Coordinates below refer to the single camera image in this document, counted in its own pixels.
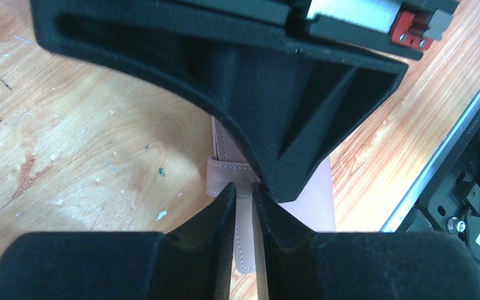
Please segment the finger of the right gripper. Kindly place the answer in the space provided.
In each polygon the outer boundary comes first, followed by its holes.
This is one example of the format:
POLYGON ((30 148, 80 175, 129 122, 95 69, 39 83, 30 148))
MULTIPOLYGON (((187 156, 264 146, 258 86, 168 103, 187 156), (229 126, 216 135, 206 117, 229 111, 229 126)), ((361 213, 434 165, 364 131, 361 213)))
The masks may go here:
POLYGON ((181 96, 214 116, 265 190, 294 201, 408 66, 184 1, 32 1, 37 43, 181 96))

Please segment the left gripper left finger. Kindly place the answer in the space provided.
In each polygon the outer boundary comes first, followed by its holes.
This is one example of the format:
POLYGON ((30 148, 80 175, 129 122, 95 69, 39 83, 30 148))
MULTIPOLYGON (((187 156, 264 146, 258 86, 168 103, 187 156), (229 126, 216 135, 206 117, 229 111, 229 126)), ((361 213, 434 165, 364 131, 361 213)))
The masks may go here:
POLYGON ((227 299, 236 188, 169 233, 30 232, 0 258, 0 299, 227 299))

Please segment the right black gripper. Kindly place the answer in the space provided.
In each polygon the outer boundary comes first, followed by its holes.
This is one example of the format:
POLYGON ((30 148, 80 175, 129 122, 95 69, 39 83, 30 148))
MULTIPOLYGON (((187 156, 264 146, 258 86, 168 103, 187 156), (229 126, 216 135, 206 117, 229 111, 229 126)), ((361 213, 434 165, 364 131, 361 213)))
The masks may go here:
POLYGON ((178 8, 274 26, 287 38, 420 60, 459 1, 171 1, 178 8))

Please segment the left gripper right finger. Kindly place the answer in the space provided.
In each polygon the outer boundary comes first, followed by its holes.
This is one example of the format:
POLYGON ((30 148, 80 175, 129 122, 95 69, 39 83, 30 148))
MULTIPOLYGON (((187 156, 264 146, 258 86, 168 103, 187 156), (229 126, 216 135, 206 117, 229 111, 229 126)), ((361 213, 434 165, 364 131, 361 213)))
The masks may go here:
POLYGON ((316 232, 252 186, 259 299, 480 299, 480 270, 441 232, 316 232))

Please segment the pink leather card holder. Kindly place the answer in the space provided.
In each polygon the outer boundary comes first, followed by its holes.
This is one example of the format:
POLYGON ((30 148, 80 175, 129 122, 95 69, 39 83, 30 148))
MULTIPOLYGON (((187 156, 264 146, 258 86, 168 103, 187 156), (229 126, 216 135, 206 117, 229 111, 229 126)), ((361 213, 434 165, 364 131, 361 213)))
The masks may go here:
MULTIPOLYGON (((237 204, 234 258, 241 274, 253 273, 256 270, 256 258, 252 183, 259 179, 224 126, 214 116, 211 121, 214 151, 207 160, 206 193, 215 198, 228 183, 235 184, 237 204)), ((314 231, 334 232, 336 218, 330 158, 327 157, 317 167, 297 200, 281 206, 314 231)))

